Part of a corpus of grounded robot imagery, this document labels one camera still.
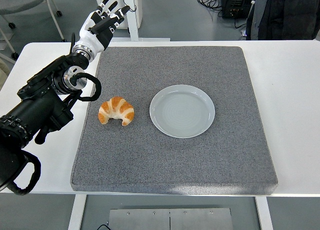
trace person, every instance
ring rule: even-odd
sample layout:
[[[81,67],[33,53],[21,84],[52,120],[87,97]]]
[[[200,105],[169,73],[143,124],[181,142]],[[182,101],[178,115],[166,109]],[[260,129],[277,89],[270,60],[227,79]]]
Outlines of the person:
[[[255,0],[251,11],[247,39],[315,39],[320,29],[320,0]]]

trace stainless steel panel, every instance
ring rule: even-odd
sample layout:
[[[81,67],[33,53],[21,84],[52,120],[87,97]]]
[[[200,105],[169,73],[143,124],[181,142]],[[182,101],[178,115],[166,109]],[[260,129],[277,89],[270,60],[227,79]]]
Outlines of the stainless steel panel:
[[[233,230],[229,208],[111,210],[112,230]]]
[[[110,210],[109,226],[112,230],[170,230],[167,209]]]
[[[233,230],[230,209],[171,209],[171,230]]]

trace plate rim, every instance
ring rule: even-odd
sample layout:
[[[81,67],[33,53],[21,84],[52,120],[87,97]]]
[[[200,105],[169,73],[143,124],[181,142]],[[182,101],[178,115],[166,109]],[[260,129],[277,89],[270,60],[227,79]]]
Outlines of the plate rim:
[[[155,103],[155,101],[157,100],[157,97],[159,96],[159,95],[161,95],[161,93],[162,92],[165,92],[167,89],[169,89],[169,88],[174,88],[174,87],[179,87],[179,86],[187,86],[187,87],[189,87],[189,88],[194,88],[194,89],[196,89],[197,91],[200,91],[201,93],[203,93],[209,100],[210,100],[210,105],[212,104],[212,107],[213,107],[213,117],[212,117],[212,119],[210,120],[210,123],[209,123],[209,125],[208,125],[208,127],[206,128],[206,129],[204,129],[203,131],[200,131],[199,133],[197,133],[197,134],[195,134],[195,135],[192,135],[192,136],[187,136],[187,137],[178,137],[178,136],[174,136],[173,134],[170,134],[170,133],[168,133],[167,131],[165,131],[158,123],[157,123],[157,121],[154,119],[154,117],[153,117],[153,115],[152,115],[152,107],[153,107],[153,104]],[[187,84],[175,84],[175,85],[170,85],[170,86],[167,86],[166,88],[163,88],[162,90],[160,90],[157,94],[155,94],[155,96],[152,98],[152,101],[151,101],[151,103],[150,103],[150,106],[149,106],[149,115],[150,115],[150,118],[151,118],[151,121],[152,121],[152,123],[153,123],[153,125],[158,129],[158,130],[160,130],[162,133],[164,133],[164,134],[166,134],[166,135],[168,135],[168,136],[170,136],[170,137],[173,137],[173,138],[179,138],[179,139],[187,139],[187,138],[193,138],[193,137],[196,137],[196,136],[198,136],[198,135],[200,135],[200,134],[202,134],[202,133],[204,133],[206,130],[208,130],[208,128],[212,125],[212,123],[213,123],[213,121],[214,121],[214,119],[215,119],[215,117],[216,117],[216,108],[215,108],[215,105],[214,105],[214,103],[213,103],[213,101],[212,101],[212,99],[210,98],[210,96],[208,96],[207,95],[207,93],[205,93],[203,90],[201,90],[201,89],[199,89],[199,88],[197,88],[197,87],[195,87],[195,86],[192,86],[192,85],[187,85]]]

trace chair leg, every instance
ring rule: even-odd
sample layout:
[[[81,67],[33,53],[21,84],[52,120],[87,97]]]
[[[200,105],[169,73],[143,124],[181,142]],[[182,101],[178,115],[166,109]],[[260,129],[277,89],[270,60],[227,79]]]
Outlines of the chair leg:
[[[12,45],[10,44],[8,38],[6,37],[5,33],[3,32],[3,30],[0,27],[0,33],[2,34],[2,36],[4,37],[4,40],[6,41],[6,43],[8,44],[10,50],[12,51],[12,53],[15,53],[16,51],[14,50],[14,48],[12,47]]]
[[[57,5],[56,5],[56,3],[55,3],[55,0],[51,0],[51,1],[52,1],[52,3],[54,4],[55,9],[56,9],[57,11],[59,11],[59,10],[58,10],[58,7],[57,7]]]
[[[11,29],[14,29],[16,27],[16,25],[14,23],[10,22],[4,15],[1,15],[1,17],[8,23],[8,25]]]
[[[55,15],[54,15],[53,12],[52,12],[52,9],[51,9],[49,0],[46,0],[46,3],[48,4],[48,8],[49,8],[50,14],[51,14],[51,16],[52,16],[52,19],[53,19],[54,23],[56,24],[55,26],[56,26],[56,28],[58,29],[58,32],[59,32],[59,34],[60,34],[60,37],[61,37],[62,41],[65,42],[66,40],[65,40],[65,38],[64,38],[61,30],[60,30],[60,27],[59,27],[59,25],[58,25],[58,23],[57,23],[57,20],[56,20],[56,18],[55,18]]]
[[[15,64],[16,62],[13,59],[10,59],[9,57],[5,56],[4,54],[0,53],[0,58],[5,59],[6,61]]]

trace gray mat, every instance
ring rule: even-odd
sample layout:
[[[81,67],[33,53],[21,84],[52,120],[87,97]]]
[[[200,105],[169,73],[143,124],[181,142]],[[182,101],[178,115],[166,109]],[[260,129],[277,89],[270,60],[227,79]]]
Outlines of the gray mat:
[[[71,174],[75,191],[155,194],[271,194],[278,184],[247,64],[239,47],[110,47],[97,77]],[[177,139],[149,116],[152,98],[175,84],[195,86],[215,105],[203,134]],[[102,102],[122,96],[135,110],[100,124]]]

